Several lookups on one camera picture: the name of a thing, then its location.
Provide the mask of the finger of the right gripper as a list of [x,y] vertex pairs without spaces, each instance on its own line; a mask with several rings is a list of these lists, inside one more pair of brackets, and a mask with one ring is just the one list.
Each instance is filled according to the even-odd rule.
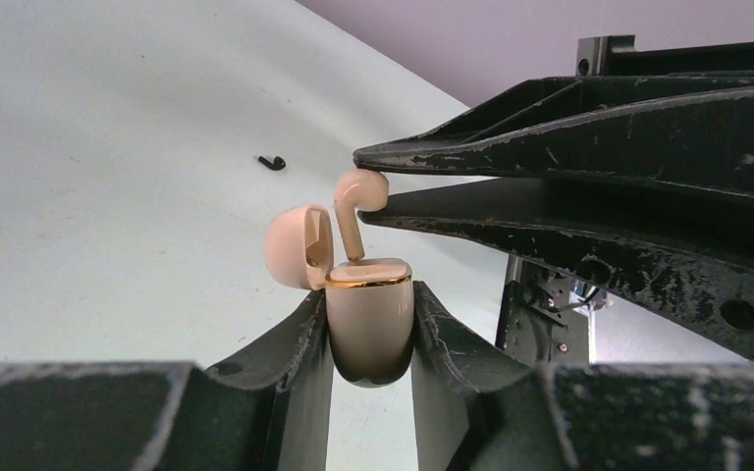
[[355,150],[397,174],[558,177],[754,199],[754,76],[555,77]]
[[519,256],[754,361],[754,204],[635,186],[492,179],[397,193],[360,218]]

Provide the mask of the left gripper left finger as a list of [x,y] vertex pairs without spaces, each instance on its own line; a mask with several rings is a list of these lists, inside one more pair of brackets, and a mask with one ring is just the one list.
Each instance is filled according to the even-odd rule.
[[209,368],[0,363],[0,470],[322,470],[325,295]]

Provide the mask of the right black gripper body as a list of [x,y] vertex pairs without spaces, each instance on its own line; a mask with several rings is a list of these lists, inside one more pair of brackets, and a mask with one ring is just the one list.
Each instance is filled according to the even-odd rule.
[[[604,36],[583,39],[579,46],[580,63],[576,73],[569,77],[754,76],[754,42],[640,52],[635,49],[630,36]],[[539,179],[635,186],[754,204],[751,198],[673,186],[548,176]],[[505,289],[497,332],[498,346],[508,350],[520,348],[520,323],[526,319],[534,326],[539,359],[550,359],[557,353],[578,348],[577,341],[561,339],[560,332],[582,332],[583,323],[573,318],[575,310],[597,307],[609,292],[579,278],[541,268],[530,261],[511,260],[509,266],[513,270],[513,278]]]

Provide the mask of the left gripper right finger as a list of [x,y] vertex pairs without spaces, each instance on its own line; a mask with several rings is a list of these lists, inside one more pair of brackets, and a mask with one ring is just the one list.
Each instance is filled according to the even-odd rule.
[[413,286],[422,470],[754,470],[754,366],[527,366]]

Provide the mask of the pink earbud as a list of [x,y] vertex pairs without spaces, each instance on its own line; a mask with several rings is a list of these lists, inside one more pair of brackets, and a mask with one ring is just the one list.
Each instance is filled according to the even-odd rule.
[[339,234],[349,261],[361,260],[364,247],[356,213],[376,212],[388,202],[389,181],[375,171],[351,168],[343,172],[334,190],[334,209]]

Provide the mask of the black earbud right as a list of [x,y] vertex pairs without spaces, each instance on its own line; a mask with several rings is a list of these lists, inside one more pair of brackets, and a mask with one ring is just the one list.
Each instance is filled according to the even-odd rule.
[[287,162],[281,156],[273,156],[273,157],[258,156],[256,160],[265,168],[273,172],[283,171],[284,169],[287,168]]

